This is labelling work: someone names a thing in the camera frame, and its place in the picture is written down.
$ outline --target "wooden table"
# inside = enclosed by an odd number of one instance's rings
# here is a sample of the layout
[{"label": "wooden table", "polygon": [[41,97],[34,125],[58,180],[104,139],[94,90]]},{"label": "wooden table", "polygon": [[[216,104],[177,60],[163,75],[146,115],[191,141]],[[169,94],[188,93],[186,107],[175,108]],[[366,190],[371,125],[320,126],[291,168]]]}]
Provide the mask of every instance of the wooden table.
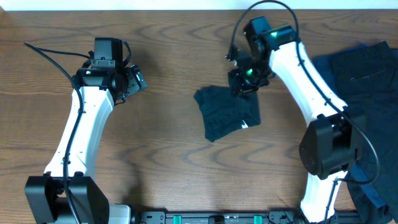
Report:
[{"label": "wooden table", "polygon": [[[33,223],[24,195],[61,138],[71,104],[68,80],[36,46],[85,53],[94,38],[129,42],[148,89],[117,106],[105,126],[96,183],[114,203],[169,210],[296,207],[307,181],[298,152],[305,123],[284,84],[259,91],[262,124],[215,143],[204,138],[195,91],[227,86],[224,55],[242,11],[7,12],[0,25],[0,223]],[[286,11],[256,11],[272,26]],[[387,40],[398,47],[397,11],[297,11],[310,56]],[[239,32],[237,44],[247,47]],[[51,55],[70,74],[84,59]],[[354,209],[343,185],[336,202]]]}]

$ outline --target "folded cloth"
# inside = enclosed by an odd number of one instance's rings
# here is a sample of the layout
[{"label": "folded cloth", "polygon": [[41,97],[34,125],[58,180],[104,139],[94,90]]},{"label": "folded cloth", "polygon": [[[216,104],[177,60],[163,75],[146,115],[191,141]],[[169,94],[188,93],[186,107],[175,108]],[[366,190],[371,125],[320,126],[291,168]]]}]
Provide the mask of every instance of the folded cloth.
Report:
[{"label": "folded cloth", "polygon": [[[349,106],[362,107],[367,115],[366,134],[379,156],[381,175],[372,185],[348,184],[362,221],[387,223],[392,217],[398,219],[398,134],[394,131],[398,125],[398,51],[382,42],[313,61],[330,88]],[[364,181],[373,173],[373,155],[365,147],[362,159],[347,177]]]},{"label": "folded cloth", "polygon": [[261,124],[257,93],[234,97],[228,87],[209,86],[193,96],[205,124],[205,137],[214,142],[237,130]]}]

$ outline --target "white background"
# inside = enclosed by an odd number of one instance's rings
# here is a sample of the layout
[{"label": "white background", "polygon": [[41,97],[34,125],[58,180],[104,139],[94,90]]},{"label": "white background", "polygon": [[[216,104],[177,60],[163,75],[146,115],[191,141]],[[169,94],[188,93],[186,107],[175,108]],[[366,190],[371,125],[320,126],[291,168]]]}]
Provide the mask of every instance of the white background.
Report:
[{"label": "white background", "polygon": [[[246,9],[257,0],[0,0],[20,10],[220,10]],[[398,0],[282,0],[293,9],[398,9]],[[278,9],[267,3],[257,9]]]}]

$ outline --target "green led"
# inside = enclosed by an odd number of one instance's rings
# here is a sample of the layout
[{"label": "green led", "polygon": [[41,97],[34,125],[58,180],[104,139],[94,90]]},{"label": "green led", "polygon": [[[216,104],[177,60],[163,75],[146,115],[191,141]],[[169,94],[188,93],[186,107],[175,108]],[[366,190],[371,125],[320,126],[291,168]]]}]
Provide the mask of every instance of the green led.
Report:
[{"label": "green led", "polygon": [[253,73],[253,69],[251,69],[251,68],[246,72],[247,75],[251,75],[252,73]]},{"label": "green led", "polygon": [[274,37],[274,38],[277,37],[278,36],[278,32],[277,31],[276,32],[272,32],[271,36]]}]

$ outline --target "green strip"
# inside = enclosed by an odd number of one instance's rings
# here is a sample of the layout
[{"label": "green strip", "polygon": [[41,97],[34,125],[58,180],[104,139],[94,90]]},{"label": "green strip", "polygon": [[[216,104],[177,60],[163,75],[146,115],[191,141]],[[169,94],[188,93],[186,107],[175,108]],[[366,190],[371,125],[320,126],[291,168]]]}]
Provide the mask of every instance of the green strip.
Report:
[{"label": "green strip", "polygon": [[173,216],[173,224],[181,224],[182,218],[181,215],[174,215]]},{"label": "green strip", "polygon": [[262,216],[255,215],[254,216],[254,224],[262,224]]}]

